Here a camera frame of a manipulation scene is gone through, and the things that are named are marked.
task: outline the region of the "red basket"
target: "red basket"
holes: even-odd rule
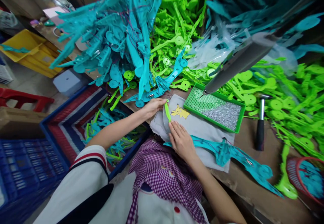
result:
[[[317,158],[313,157],[303,157],[303,158],[291,158],[287,161],[287,172],[290,182],[295,186],[297,190],[308,196],[309,198],[313,199],[321,206],[324,207],[324,199],[318,199],[314,197],[303,184],[300,174],[299,174],[299,165],[303,161],[308,161],[312,163],[314,166],[320,169],[322,177],[324,176],[324,161],[321,161]]]

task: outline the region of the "metal hammer head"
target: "metal hammer head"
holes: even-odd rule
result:
[[[264,99],[264,100],[265,100],[265,99],[272,99],[272,98],[273,98],[273,97],[270,96],[270,95],[262,94],[262,93],[260,93],[260,92],[254,94],[254,96],[256,96],[256,97],[258,97],[258,98],[260,98],[260,99]]]

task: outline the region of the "floor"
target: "floor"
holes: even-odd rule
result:
[[[62,105],[68,97],[59,93],[53,84],[53,79],[48,78],[42,74],[39,74],[27,67],[24,67],[20,64],[14,63],[9,58],[0,55],[1,58],[7,64],[7,69],[13,78],[13,81],[7,84],[10,89],[22,91],[34,95],[51,97],[55,101],[52,103],[46,110],[45,113],[52,113],[55,109],[57,109],[60,105]],[[7,104],[9,107],[14,107],[15,101],[9,101]],[[22,109],[32,110],[32,104],[24,104]],[[125,169],[118,174],[114,179],[112,179],[111,183],[118,184],[120,183],[128,174],[129,166],[126,166]],[[24,224],[32,224],[38,215],[42,212],[42,210],[47,205],[50,198],[46,199],[44,203],[24,222]]]

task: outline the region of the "white shirt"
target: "white shirt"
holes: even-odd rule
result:
[[[104,206],[90,221],[92,224],[125,224],[133,202],[133,172],[115,186]],[[94,145],[83,149],[70,171],[53,193],[35,224],[56,224],[79,204],[108,184],[107,159],[103,147]],[[206,213],[199,203],[207,223]],[[159,198],[153,191],[138,193],[138,223],[197,223],[180,204]]]

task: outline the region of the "red plastic stool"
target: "red plastic stool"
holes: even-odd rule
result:
[[[45,106],[53,103],[54,99],[44,96],[37,96],[25,92],[15,91],[11,89],[0,88],[0,107],[8,107],[7,101],[17,100],[15,108],[21,108],[24,103],[36,103],[33,111],[42,112]]]

